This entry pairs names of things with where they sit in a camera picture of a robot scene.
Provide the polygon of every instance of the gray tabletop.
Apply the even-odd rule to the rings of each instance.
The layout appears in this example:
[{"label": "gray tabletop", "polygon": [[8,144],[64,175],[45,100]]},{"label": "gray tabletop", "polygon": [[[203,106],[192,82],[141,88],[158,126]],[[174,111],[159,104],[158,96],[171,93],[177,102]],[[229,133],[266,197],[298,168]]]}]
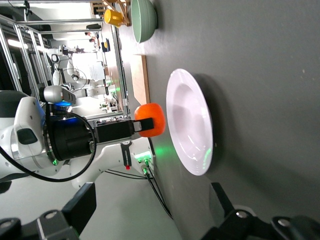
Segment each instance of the gray tabletop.
[{"label": "gray tabletop", "polygon": [[200,76],[216,147],[203,176],[181,164],[168,128],[152,138],[156,175],[183,239],[197,240],[219,213],[211,182],[264,221],[320,220],[320,4],[277,0],[153,0],[159,28],[135,43],[119,29],[131,110],[129,58],[147,56],[152,102],[166,112],[173,70]]}]

